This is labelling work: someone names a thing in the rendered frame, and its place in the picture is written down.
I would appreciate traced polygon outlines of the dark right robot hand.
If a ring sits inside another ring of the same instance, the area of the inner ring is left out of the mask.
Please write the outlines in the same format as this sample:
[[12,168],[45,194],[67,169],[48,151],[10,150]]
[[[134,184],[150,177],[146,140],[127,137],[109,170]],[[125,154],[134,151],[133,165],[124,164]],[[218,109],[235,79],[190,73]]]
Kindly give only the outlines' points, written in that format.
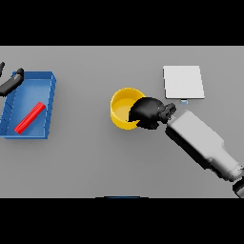
[[174,103],[163,104],[159,99],[153,97],[142,97],[138,99],[129,111],[129,122],[138,121],[137,127],[156,130],[159,122],[166,124],[176,111]]

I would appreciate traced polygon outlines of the dark left robot hand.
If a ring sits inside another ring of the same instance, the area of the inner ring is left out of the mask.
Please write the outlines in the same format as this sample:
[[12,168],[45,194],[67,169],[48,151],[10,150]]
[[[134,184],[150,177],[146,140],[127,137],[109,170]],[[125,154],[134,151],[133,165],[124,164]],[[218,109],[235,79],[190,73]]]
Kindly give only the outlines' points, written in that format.
[[[5,63],[0,63],[0,77],[2,76]],[[20,86],[24,81],[24,70],[22,68],[18,69],[13,77],[8,81],[0,85],[0,96],[6,97],[9,93]]]

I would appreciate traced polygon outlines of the yellow bowl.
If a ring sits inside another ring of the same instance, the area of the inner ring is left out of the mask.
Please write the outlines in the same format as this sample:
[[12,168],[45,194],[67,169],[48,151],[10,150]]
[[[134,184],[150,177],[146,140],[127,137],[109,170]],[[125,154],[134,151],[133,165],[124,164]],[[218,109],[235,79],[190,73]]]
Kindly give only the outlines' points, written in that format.
[[144,93],[135,88],[123,88],[118,90],[111,99],[111,120],[112,123],[121,130],[133,130],[136,128],[138,121],[129,121],[129,111],[133,104]]

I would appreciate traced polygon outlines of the red beaker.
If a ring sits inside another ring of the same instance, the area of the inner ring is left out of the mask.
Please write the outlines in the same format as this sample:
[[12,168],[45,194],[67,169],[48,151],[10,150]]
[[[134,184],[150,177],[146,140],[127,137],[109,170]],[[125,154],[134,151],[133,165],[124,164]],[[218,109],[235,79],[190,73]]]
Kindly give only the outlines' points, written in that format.
[[45,108],[46,105],[43,102],[38,102],[13,130],[21,134]]

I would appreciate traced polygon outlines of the pale square measuring scale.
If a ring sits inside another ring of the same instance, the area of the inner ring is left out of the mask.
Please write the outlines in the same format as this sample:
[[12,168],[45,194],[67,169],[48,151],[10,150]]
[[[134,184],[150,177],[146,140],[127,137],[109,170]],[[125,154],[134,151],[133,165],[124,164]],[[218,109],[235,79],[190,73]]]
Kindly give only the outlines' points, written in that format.
[[204,99],[199,66],[164,66],[163,80],[167,99]]

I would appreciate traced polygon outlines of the blue tray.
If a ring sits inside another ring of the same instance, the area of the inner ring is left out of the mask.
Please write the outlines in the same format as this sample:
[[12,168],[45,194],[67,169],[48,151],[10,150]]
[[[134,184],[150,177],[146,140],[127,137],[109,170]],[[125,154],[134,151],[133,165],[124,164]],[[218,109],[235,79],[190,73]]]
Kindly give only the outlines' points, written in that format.
[[[50,133],[51,111],[56,79],[52,71],[26,71],[23,83],[5,98],[0,116],[0,137],[6,139],[47,139]],[[17,124],[42,102],[46,108],[18,134]]]

